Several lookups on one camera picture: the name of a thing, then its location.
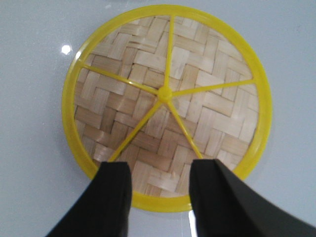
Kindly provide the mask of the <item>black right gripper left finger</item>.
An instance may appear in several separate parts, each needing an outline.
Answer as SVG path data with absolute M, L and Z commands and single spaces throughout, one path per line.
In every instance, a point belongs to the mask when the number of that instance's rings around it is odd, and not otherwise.
M 49 237 L 126 237 L 132 182 L 127 162 L 103 162 Z

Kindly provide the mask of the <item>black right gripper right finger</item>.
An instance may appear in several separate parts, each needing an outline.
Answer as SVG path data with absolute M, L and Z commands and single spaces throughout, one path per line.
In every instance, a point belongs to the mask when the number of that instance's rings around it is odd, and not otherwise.
M 315 227 L 264 199 L 218 159 L 196 159 L 189 194 L 199 237 L 314 237 Z

